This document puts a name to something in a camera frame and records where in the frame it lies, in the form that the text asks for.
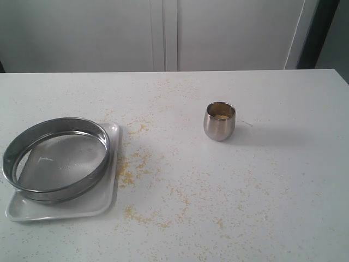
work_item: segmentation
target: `square white plate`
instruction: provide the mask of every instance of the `square white plate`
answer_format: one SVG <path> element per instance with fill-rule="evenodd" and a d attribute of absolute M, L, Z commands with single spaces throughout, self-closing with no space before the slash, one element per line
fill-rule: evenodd
<path fill-rule="evenodd" d="M 119 145 L 120 127 L 114 123 L 100 124 L 111 140 L 110 165 L 103 178 L 85 194 L 58 204 L 45 205 L 31 201 L 15 192 L 6 209 L 6 217 L 15 222 L 90 217 L 103 213 L 112 201 Z"/>

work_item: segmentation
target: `white table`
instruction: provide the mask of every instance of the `white table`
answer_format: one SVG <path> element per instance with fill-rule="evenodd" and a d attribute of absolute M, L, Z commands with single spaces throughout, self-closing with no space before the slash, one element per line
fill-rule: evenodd
<path fill-rule="evenodd" d="M 104 214 L 14 223 L 0 261 L 348 261 L 349 86 L 333 70 L 2 74 L 0 151 L 43 120 L 122 126 Z M 213 101 L 233 138 L 203 132 Z"/>

